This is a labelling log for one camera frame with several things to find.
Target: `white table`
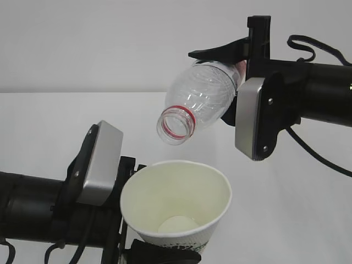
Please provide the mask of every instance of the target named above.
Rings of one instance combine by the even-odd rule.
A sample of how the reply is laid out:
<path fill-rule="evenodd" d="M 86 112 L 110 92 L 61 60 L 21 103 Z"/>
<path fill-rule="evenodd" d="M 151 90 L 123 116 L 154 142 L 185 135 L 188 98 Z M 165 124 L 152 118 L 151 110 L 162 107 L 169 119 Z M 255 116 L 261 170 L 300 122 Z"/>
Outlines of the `white table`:
<path fill-rule="evenodd" d="M 122 155 L 137 163 L 185 159 L 227 175 L 233 202 L 202 264 L 352 263 L 352 179 L 316 162 L 285 132 L 263 162 L 236 150 L 234 129 L 221 121 L 168 146 L 155 131 L 163 99 L 164 93 L 0 94 L 0 170 L 64 180 L 87 129 L 104 119 L 124 131 Z M 319 153 L 352 169 L 349 128 L 304 120 L 295 129 Z M 129 232 L 128 244 L 134 237 Z M 11 242 L 14 263 L 43 263 L 48 244 Z M 50 264 L 68 263 L 74 250 L 55 250 Z M 100 254 L 87 248 L 80 263 L 100 263 Z M 0 263 L 6 257 L 0 247 Z"/>

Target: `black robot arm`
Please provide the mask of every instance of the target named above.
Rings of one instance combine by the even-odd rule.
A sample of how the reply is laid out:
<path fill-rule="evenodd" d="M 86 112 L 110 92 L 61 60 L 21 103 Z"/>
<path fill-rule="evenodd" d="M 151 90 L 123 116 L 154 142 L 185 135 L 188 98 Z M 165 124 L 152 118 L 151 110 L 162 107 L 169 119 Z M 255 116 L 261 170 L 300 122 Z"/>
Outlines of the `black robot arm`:
<path fill-rule="evenodd" d="M 122 137 L 104 121 L 93 125 L 65 181 L 0 172 L 0 245 L 9 247 L 6 264 L 15 258 L 15 248 L 6 238 L 54 243 L 45 264 L 52 250 L 66 244 L 78 246 L 70 264 L 78 262 L 86 246 L 103 248 L 102 264 L 200 262 L 194 251 L 137 240 L 125 249 L 127 224 L 122 220 L 120 193 L 135 173 L 136 160 L 120 157 Z M 137 171 L 144 167 L 139 165 Z"/>
<path fill-rule="evenodd" d="M 229 64 L 247 60 L 246 82 L 236 91 L 222 119 L 236 126 L 236 148 L 255 161 L 270 156 L 281 130 L 286 129 L 294 136 L 291 126 L 299 124 L 300 118 L 352 127 L 352 64 L 337 49 L 299 35 L 291 36 L 288 44 L 311 52 L 309 59 L 300 58 L 296 62 L 270 59 L 270 23 L 270 16 L 248 17 L 248 37 L 222 47 L 189 53 L 196 59 Z M 343 65 L 311 63 L 314 50 L 296 41 L 329 52 Z M 316 153 L 309 152 L 318 158 Z M 323 158 L 320 161 L 334 169 L 338 167 Z M 349 174 L 343 169 L 340 172 Z"/>

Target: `black cable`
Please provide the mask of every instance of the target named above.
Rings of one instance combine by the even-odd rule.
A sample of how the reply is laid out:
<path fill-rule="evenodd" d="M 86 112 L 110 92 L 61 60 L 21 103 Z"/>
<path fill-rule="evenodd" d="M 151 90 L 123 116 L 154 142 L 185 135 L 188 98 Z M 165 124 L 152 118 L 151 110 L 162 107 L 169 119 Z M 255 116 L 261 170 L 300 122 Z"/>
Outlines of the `black cable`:
<path fill-rule="evenodd" d="M 335 56 L 344 66 L 352 66 L 352 63 L 348 62 L 345 57 L 342 55 L 341 51 L 338 49 L 335 49 L 323 42 L 320 42 L 319 40 L 316 40 L 312 37 L 307 37 L 303 35 L 291 35 L 288 40 L 287 40 L 287 45 L 290 46 L 291 48 L 295 50 L 300 50 L 300 51 L 308 51 L 312 53 L 312 56 L 308 59 L 304 58 L 299 58 L 298 61 L 303 61 L 303 62 L 311 62 L 315 59 L 315 51 L 311 47 L 298 44 L 295 41 L 301 41 L 308 43 L 310 45 L 313 45 L 314 47 L 317 47 L 333 56 Z"/>
<path fill-rule="evenodd" d="M 330 161 L 327 159 L 323 158 L 320 156 L 317 152 L 315 152 L 310 146 L 307 145 L 306 142 L 303 141 L 296 133 L 293 131 L 292 128 L 286 128 L 286 131 L 288 134 L 290 134 L 291 137 L 299 144 L 301 145 L 302 148 L 304 148 L 305 151 L 307 151 L 313 158 L 317 159 L 321 163 L 323 163 L 325 166 L 328 166 L 329 168 L 332 168 L 333 170 L 342 173 L 348 177 L 352 177 L 352 172 L 349 170 L 346 170 Z"/>
<path fill-rule="evenodd" d="M 84 251 L 84 248 L 85 248 L 86 245 L 87 245 L 87 241 L 88 241 L 90 232 L 92 231 L 92 227 L 93 227 L 93 224 L 94 224 L 96 212 L 97 212 L 97 207 L 94 206 L 94 207 L 91 209 L 90 216 L 89 216 L 89 219 L 88 219 L 86 228 L 85 228 L 85 230 L 84 230 L 82 239 L 81 239 L 80 243 L 78 244 L 78 247 L 77 247 L 77 249 L 76 249 L 76 252 L 75 252 L 75 254 L 73 255 L 72 259 L 70 260 L 69 264 L 77 264 L 78 261 L 79 261 L 79 259 L 81 258 L 82 253 L 83 253 L 83 251 Z"/>
<path fill-rule="evenodd" d="M 93 224 L 94 224 L 96 212 L 97 212 L 97 207 L 96 206 L 92 207 L 92 209 L 90 210 L 90 215 L 89 215 L 89 218 L 88 218 L 88 222 L 87 222 L 86 228 L 84 229 L 84 233 L 83 233 L 82 239 L 81 239 L 80 243 L 78 244 L 76 252 L 73 255 L 73 257 L 71 258 L 69 264 L 77 264 L 79 259 L 81 258 L 82 253 L 84 251 L 84 248 L 87 245 L 87 241 L 88 241 L 89 235 L 90 235 L 90 233 L 92 231 L 92 227 L 93 227 Z M 51 245 L 45 251 L 44 264 L 48 264 L 50 253 L 54 249 L 58 249 L 58 248 L 63 249 L 64 247 L 65 247 L 65 242 L 63 240 L 55 243 L 54 245 Z"/>
<path fill-rule="evenodd" d="M 12 244 L 8 243 L 5 238 L 0 238 L 0 245 L 7 246 L 9 248 L 9 256 L 5 264 L 12 264 L 16 255 L 15 247 Z"/>
<path fill-rule="evenodd" d="M 65 248 L 65 241 L 63 240 L 60 240 L 55 244 L 51 245 L 50 247 L 48 247 L 48 249 L 45 251 L 45 254 L 44 254 L 44 264 L 49 263 L 50 254 L 54 249 L 64 249 L 64 248 Z"/>

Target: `cup rim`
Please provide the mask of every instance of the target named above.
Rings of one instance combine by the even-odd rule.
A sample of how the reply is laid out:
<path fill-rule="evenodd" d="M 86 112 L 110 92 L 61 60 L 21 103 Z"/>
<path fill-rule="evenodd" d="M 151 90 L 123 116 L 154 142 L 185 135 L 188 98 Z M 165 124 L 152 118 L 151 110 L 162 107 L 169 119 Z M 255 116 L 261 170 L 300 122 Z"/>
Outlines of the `cup rim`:
<path fill-rule="evenodd" d="M 213 219 L 212 221 L 210 221 L 207 224 L 201 225 L 200 227 L 197 227 L 195 229 L 191 229 L 191 230 L 187 230 L 187 231 L 182 231 L 182 232 L 173 232 L 173 233 L 156 233 L 156 232 L 149 232 L 149 231 L 144 231 L 144 230 L 139 230 L 137 228 L 135 228 L 133 225 L 131 225 L 123 216 L 123 205 L 122 205 L 122 193 L 124 192 L 124 188 L 121 191 L 121 196 L 120 196 L 120 211 L 122 214 L 123 219 L 126 221 L 127 225 L 133 229 L 134 231 L 136 231 L 138 234 L 142 234 L 142 235 L 146 235 L 148 237 L 153 237 L 153 238 L 180 238 L 180 237 L 186 237 L 188 235 L 192 235 L 195 233 L 199 233 L 207 228 L 209 228 L 210 226 L 214 225 L 215 223 L 217 223 L 223 216 L 224 214 L 227 212 L 231 201 L 232 201 L 232 188 L 230 185 L 230 182 L 228 180 L 228 178 L 218 169 L 211 167 L 207 164 L 204 163 L 200 163 L 200 162 L 193 162 L 193 161 L 186 161 L 186 160 L 182 160 L 182 159 L 170 159 L 170 160 L 166 160 L 166 161 L 161 161 L 161 162 L 157 162 L 154 163 L 152 165 L 150 165 L 149 167 L 152 166 L 156 166 L 156 165 L 162 165 L 165 163 L 189 163 L 189 164 L 195 164 L 195 165 L 199 165 L 199 166 L 203 166 L 203 167 L 207 167 L 215 172 L 217 172 L 222 178 L 223 180 L 226 182 L 227 187 L 229 189 L 229 197 L 228 197 L 228 201 L 227 204 L 224 208 L 224 210 L 221 212 L 221 214 L 219 214 L 218 217 L 216 217 L 215 219 Z"/>

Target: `red ring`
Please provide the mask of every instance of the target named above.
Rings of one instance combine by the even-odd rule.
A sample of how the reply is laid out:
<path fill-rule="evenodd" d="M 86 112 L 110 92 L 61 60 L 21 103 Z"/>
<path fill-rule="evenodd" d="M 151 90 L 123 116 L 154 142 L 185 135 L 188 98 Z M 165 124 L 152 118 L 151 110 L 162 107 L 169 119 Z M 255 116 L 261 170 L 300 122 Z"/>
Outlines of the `red ring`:
<path fill-rule="evenodd" d="M 186 107 L 184 107 L 184 106 L 170 106 L 170 107 L 166 108 L 166 109 L 163 111 L 163 113 L 164 113 L 166 110 L 169 110 L 170 108 L 178 108 L 178 109 L 184 110 L 187 114 L 189 114 L 189 115 L 191 116 L 192 121 L 193 121 L 193 125 L 196 124 L 196 119 L 195 119 L 193 113 L 192 113 L 188 108 L 186 108 Z M 172 136 L 173 138 L 175 138 L 175 139 L 184 139 L 184 138 L 185 138 L 185 136 L 179 136 L 179 135 L 173 133 L 173 132 L 170 130 L 170 128 L 167 126 L 165 120 L 163 120 L 161 126 L 162 126 L 163 130 L 164 130 L 167 134 L 169 134 L 170 136 Z"/>

